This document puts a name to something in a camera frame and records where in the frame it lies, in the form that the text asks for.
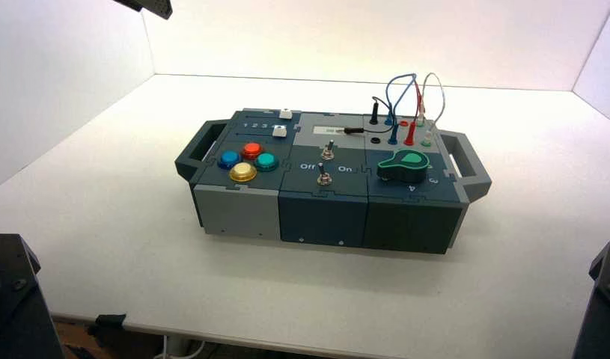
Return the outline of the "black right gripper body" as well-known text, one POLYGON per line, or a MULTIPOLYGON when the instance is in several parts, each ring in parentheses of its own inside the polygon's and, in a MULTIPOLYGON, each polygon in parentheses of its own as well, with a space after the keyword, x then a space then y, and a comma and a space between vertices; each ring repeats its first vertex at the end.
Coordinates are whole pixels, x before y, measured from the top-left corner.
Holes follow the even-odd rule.
POLYGON ((169 19, 173 13, 170 0, 115 0, 115 2, 136 12, 147 10, 162 19, 169 19))

